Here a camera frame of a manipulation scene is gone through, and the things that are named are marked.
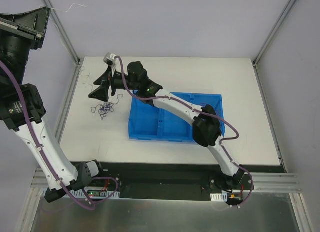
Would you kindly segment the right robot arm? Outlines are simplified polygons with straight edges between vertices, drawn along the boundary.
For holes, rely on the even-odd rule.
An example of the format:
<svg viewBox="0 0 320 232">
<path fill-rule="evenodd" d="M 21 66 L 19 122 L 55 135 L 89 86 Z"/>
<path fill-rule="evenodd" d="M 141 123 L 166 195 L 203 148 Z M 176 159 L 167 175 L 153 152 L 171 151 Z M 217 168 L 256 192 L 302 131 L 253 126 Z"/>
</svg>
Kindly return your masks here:
<svg viewBox="0 0 320 232">
<path fill-rule="evenodd" d="M 94 81 L 94 85 L 97 88 L 89 93 L 89 98 L 107 102 L 116 90 L 123 89 L 143 103 L 169 111 L 186 121 L 192 126 L 194 141 L 206 147 L 217 160 L 221 170 L 221 188 L 232 190 L 242 185 L 244 170 L 224 146 L 223 119 L 218 118 L 213 106 L 192 104 L 174 95 L 151 80 L 140 61 L 130 62 L 127 73 L 117 71 L 115 62 L 108 61 L 106 71 Z"/>
</svg>

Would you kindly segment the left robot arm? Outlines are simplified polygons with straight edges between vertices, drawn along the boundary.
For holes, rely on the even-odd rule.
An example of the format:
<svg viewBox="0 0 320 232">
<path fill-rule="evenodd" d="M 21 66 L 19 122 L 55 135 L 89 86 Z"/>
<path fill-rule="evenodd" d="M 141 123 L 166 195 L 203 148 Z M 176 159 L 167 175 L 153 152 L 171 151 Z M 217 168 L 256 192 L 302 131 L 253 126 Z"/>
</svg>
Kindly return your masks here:
<svg viewBox="0 0 320 232">
<path fill-rule="evenodd" d="M 0 118 L 27 145 L 42 168 L 47 202 L 56 201 L 92 183 L 101 186 L 106 175 L 97 160 L 73 165 L 52 133 L 37 87 L 23 84 L 30 50 L 42 48 L 51 9 L 0 15 Z"/>
</svg>

